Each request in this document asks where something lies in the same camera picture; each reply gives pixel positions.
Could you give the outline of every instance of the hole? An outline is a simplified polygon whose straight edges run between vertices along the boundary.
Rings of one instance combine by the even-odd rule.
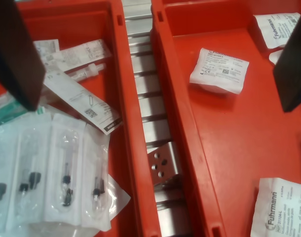
[[[164,21],[164,19],[162,18],[162,13],[161,13],[161,11],[158,11],[158,12],[157,12],[157,16],[158,16],[158,20],[159,20],[160,22],[163,22],[163,21]]]
[[[122,22],[122,17],[121,17],[121,15],[116,16],[116,18],[117,18],[117,24],[118,24],[119,26],[122,26],[122,25],[123,25],[123,22]]]
[[[213,233],[213,237],[222,237],[219,227],[213,227],[212,233]]]
[[[166,165],[167,164],[167,160],[164,159],[162,162],[161,162],[161,165]]]

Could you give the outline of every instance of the catheter package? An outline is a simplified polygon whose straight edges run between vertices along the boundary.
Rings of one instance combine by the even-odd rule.
[[[11,194],[17,132],[12,124],[0,126],[0,232],[5,229]]]
[[[85,122],[55,114],[45,197],[45,221],[81,224],[81,166]]]
[[[101,231],[111,228],[108,205],[109,140],[110,135],[86,125],[82,162],[81,225]]]
[[[43,220],[51,114],[31,114],[13,124],[18,136],[7,230]]]

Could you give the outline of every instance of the product label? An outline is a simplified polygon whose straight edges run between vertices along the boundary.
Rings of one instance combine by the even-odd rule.
[[[221,53],[201,49],[190,82],[217,86],[239,94],[243,89],[249,62]]]
[[[38,40],[33,42],[40,57],[60,51],[58,39]]]
[[[276,48],[285,45],[300,16],[299,13],[256,15],[255,18],[267,47]]]
[[[261,179],[251,237],[301,237],[301,185]]]
[[[45,66],[57,66],[65,72],[111,55],[102,39],[61,50],[42,57]]]
[[[122,122],[119,114],[106,102],[60,70],[48,71],[45,75],[44,85],[106,135],[114,131]]]

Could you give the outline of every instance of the dark object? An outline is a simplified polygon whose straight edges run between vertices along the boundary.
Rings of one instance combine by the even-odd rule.
[[[19,191],[20,192],[26,192],[29,190],[29,184],[20,184]]]
[[[72,197],[73,191],[71,189],[67,189],[63,206],[70,206],[72,204]]]
[[[0,0],[0,83],[28,110],[36,110],[45,69],[14,0]]]
[[[0,200],[2,200],[2,196],[6,193],[7,184],[0,183]]]
[[[40,181],[41,181],[41,174],[38,172],[32,172],[29,176],[30,189],[36,189]]]
[[[65,175],[63,177],[63,184],[70,184],[71,183],[71,176],[70,175]]]
[[[290,112],[301,103],[301,18],[273,73],[283,111]]]

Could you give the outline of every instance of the sterile package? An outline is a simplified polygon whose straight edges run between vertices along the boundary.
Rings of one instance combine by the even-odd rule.
[[[267,47],[286,45],[300,16],[299,13],[255,15]]]
[[[301,237],[301,184],[260,179],[251,237]]]
[[[202,48],[190,75],[190,83],[215,92],[239,94],[244,86],[249,62]]]
[[[46,55],[41,57],[41,60],[45,67],[57,66],[65,72],[110,56],[111,53],[103,40],[98,39]]]
[[[16,158],[17,131],[13,124],[0,126],[0,232],[5,230]]]
[[[6,230],[43,220],[51,114],[30,114],[12,122],[18,129],[16,165]]]
[[[81,224],[81,166],[85,122],[55,114],[45,193],[45,221]]]
[[[110,136],[87,124],[82,162],[81,226],[111,228],[108,205],[108,146]]]
[[[41,57],[60,51],[58,39],[38,40],[33,43]]]
[[[283,52],[283,50],[279,50],[279,51],[276,51],[276,52],[274,52],[274,53],[271,53],[271,54],[269,55],[269,60],[270,60],[274,65],[276,65],[277,62],[278,62],[278,60],[279,60],[279,58],[280,58],[280,56],[281,56],[281,54],[282,54],[282,52]]]
[[[117,111],[64,72],[53,67],[43,83],[106,135],[120,126],[122,119]]]

